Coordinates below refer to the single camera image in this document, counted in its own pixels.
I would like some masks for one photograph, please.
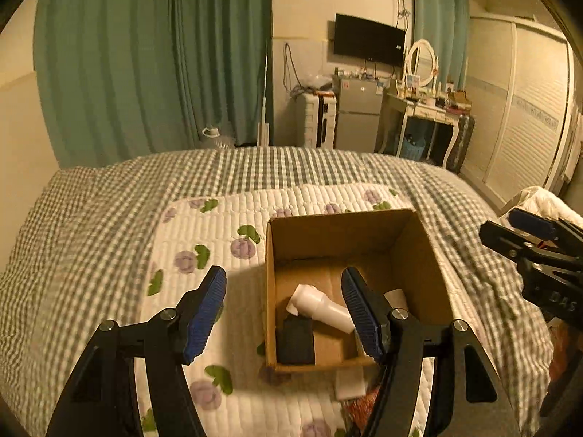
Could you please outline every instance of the white wall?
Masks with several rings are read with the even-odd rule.
[[[486,7],[483,4],[478,3],[476,0],[470,0],[470,16],[475,16],[476,14],[485,12]]]
[[[405,0],[412,13],[412,0]],[[397,0],[273,0],[273,142],[276,146],[296,144],[294,103],[283,86],[283,48],[289,43],[300,78],[332,74],[334,67],[356,70],[360,59],[334,55],[333,28],[336,13],[396,25]],[[404,29],[403,22],[399,27]],[[413,15],[409,16],[406,45],[410,46]],[[378,64],[378,74],[390,75],[391,66]],[[291,86],[296,81],[292,74]]]
[[[549,10],[546,9],[539,0],[534,1],[530,7],[524,2],[520,5],[513,5],[512,3],[489,4],[487,10],[488,12],[495,14],[526,18],[531,21],[534,20],[536,23],[544,24],[545,26],[556,29],[557,31],[561,30],[555,19],[551,16]]]
[[[58,170],[33,68],[38,0],[25,0],[0,33],[0,271],[43,187]]]
[[[24,0],[0,33],[0,87],[33,70],[34,15],[38,0]]]

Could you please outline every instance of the checkered bedspread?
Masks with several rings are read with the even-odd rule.
[[[493,211],[442,169],[341,151],[196,150],[57,173],[0,276],[0,394],[33,437],[44,435],[97,325],[138,320],[154,229],[169,202],[358,182],[394,187],[418,209],[484,324],[523,434],[532,435],[552,346],[539,310],[521,298],[513,264],[480,245],[479,226]]]

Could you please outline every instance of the sliding wardrobe door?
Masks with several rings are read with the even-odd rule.
[[[512,24],[486,18],[470,20],[467,45],[467,97],[476,120],[463,162],[465,175],[483,182],[506,109],[512,69]]]
[[[516,25],[514,91],[485,179],[505,201],[525,187],[543,186],[549,176],[562,135],[568,72],[563,40]]]

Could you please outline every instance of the wall-mounted tv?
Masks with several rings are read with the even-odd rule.
[[[403,66],[404,30],[336,13],[334,54]]]

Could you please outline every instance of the vanity table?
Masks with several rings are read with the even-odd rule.
[[[433,134],[431,135],[431,142],[429,144],[429,149],[427,150],[427,159],[429,159],[431,150],[433,149],[435,134],[437,133],[437,124],[443,123],[453,127],[453,135],[451,137],[447,151],[445,152],[442,163],[442,167],[445,169],[451,151],[458,139],[459,115],[450,113],[443,108],[435,106],[435,97],[441,90],[441,84],[439,84],[438,90],[435,90],[435,82],[437,80],[438,72],[439,58],[435,56],[435,52],[433,51],[431,44],[429,44],[428,40],[426,39],[417,40],[413,46],[411,46],[410,51],[407,52],[405,57],[403,78],[400,85],[396,85],[397,93],[387,94],[387,102],[389,109],[403,113],[403,124],[401,125],[400,129],[399,144],[395,153],[397,157],[399,157],[401,154],[403,140],[407,128],[407,119],[410,116],[435,122],[435,125],[433,126]],[[416,84],[410,85],[410,81],[416,81]],[[428,100],[427,103],[431,103],[424,104],[421,102],[413,102],[406,98],[407,95],[411,95],[411,98],[416,98],[412,95],[416,92],[425,94],[425,97]],[[384,153],[385,149],[387,149],[388,138],[389,130],[385,129],[383,145],[379,151],[380,153]]]
[[[431,150],[433,148],[433,143],[435,142],[435,134],[437,132],[437,124],[442,123],[444,125],[451,125],[454,128],[454,132],[451,135],[451,141],[449,146],[447,147],[447,151],[445,152],[445,156],[443,158],[442,167],[445,169],[447,166],[447,161],[450,157],[451,150],[454,148],[455,142],[458,139],[459,134],[459,115],[455,113],[447,112],[446,110],[439,108],[438,106],[428,106],[422,103],[415,103],[410,100],[400,98],[397,95],[388,94],[387,95],[387,102],[388,106],[392,110],[397,110],[400,113],[403,113],[403,124],[401,125],[400,136],[399,136],[399,145],[397,147],[397,152],[395,155],[397,157],[400,156],[401,148],[403,146],[403,139],[405,136],[406,128],[407,128],[407,119],[410,116],[415,118],[419,118],[422,120],[432,121],[435,122],[433,127],[433,134],[431,135],[431,142],[429,144],[429,149],[427,150],[427,159],[429,159],[429,155],[431,154]],[[384,153],[385,149],[387,149],[389,139],[389,131],[385,130],[384,138],[383,138],[383,145],[379,150],[379,153]]]

